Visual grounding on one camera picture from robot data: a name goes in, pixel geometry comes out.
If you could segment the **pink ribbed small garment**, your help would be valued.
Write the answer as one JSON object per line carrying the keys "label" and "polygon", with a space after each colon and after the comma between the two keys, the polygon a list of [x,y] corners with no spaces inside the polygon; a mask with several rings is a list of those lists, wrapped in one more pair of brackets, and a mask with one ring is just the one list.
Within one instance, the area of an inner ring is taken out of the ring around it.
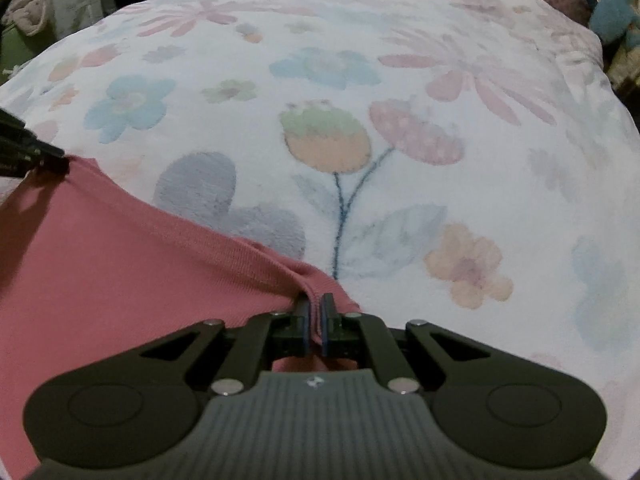
{"label": "pink ribbed small garment", "polygon": [[341,285],[308,263],[166,214],[92,159],[33,174],[1,205],[1,461],[13,479],[37,457],[22,416],[35,388],[180,328],[291,307]]}

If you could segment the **white floral fleece blanket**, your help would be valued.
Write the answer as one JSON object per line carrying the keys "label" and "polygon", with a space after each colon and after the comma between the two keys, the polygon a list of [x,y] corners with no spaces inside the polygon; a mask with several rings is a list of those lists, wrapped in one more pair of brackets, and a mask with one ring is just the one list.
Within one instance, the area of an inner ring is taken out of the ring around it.
{"label": "white floral fleece blanket", "polygon": [[639,133],[599,38],[544,0],[148,0],[1,89],[166,214],[575,376],[639,467]]}

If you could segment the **blue plush toy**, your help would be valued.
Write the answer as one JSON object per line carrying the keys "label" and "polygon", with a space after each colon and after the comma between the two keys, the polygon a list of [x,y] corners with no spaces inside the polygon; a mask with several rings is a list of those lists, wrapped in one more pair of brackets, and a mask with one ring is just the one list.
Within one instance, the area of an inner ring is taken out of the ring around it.
{"label": "blue plush toy", "polygon": [[623,40],[627,49],[639,47],[639,0],[599,0],[589,28],[602,44]]}

